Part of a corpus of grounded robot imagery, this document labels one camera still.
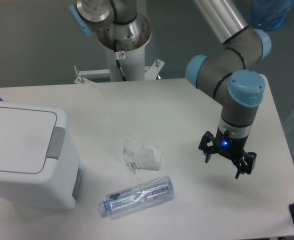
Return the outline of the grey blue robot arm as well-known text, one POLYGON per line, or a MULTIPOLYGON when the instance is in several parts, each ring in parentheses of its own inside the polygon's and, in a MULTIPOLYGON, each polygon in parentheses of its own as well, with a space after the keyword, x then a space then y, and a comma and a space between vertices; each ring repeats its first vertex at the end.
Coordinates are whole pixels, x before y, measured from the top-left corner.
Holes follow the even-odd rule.
MULTIPOLYGON (((207 161, 219 154, 233 163, 237 175, 251 174, 257 155, 245 151, 245 144, 265 79, 249 67, 270 52, 271 40, 264 31, 250 29, 230 0, 197 0, 195 5, 224 47, 214 58, 193 57, 185 69, 185 78, 222 107, 216 134, 206 132, 199 149, 207 161)), ((113 82, 147 79, 145 45, 152 30, 135 0, 77 0, 68 10, 80 31, 95 34, 106 49, 113 82)))

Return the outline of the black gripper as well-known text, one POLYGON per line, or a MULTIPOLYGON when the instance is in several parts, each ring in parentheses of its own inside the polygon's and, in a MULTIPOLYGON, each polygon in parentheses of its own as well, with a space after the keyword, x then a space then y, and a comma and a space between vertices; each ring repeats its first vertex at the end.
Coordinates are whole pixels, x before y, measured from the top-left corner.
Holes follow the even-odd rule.
POLYGON ((205 155, 205 163, 214 154, 231 160, 237 168, 235 178, 238 179, 240 175, 250 175, 256 163, 257 154, 244 150, 248 136, 249 126, 219 125, 215 137, 210 131, 202 136, 198 149, 205 155))

